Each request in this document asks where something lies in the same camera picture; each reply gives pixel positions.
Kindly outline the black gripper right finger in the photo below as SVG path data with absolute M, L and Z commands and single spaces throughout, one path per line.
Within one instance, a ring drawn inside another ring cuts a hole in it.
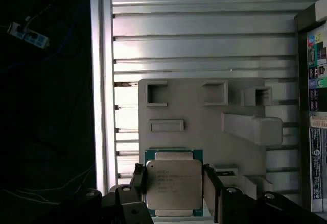
M 214 223 L 326 223 L 322 217 L 271 191 L 253 199 L 226 187 L 208 164 L 202 167 L 203 198 Z

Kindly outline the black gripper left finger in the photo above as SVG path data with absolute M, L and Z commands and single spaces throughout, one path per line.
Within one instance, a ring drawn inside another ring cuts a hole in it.
M 147 170 L 136 164 L 129 184 L 115 185 L 106 195 L 98 190 L 79 191 L 60 205 L 59 223 L 152 223 L 142 200 Z

